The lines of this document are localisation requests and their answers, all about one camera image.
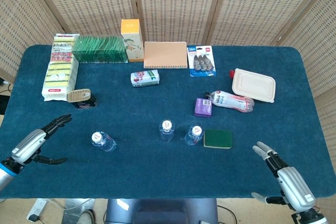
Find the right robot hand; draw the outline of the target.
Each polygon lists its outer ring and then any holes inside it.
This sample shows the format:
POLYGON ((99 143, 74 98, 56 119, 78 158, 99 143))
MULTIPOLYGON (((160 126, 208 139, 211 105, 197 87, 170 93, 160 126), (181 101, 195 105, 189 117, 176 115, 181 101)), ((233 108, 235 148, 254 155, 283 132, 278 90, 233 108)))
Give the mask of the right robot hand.
POLYGON ((265 161, 282 191, 281 197, 266 197, 252 192, 251 195, 266 204, 290 205, 297 213, 310 210, 316 199, 300 173, 284 162, 277 152, 263 142, 257 142, 253 150, 265 161))

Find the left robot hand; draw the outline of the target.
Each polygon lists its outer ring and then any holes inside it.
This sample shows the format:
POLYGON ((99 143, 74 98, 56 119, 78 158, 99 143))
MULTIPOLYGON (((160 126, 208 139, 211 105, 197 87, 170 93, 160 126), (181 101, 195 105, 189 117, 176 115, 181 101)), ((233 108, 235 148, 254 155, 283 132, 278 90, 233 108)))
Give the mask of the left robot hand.
POLYGON ((40 152, 46 140, 71 120, 71 114, 62 115, 43 128, 33 130, 12 150, 12 159, 21 165, 29 164, 31 161, 49 165, 59 165, 66 162, 67 158, 51 159, 41 156, 40 152))

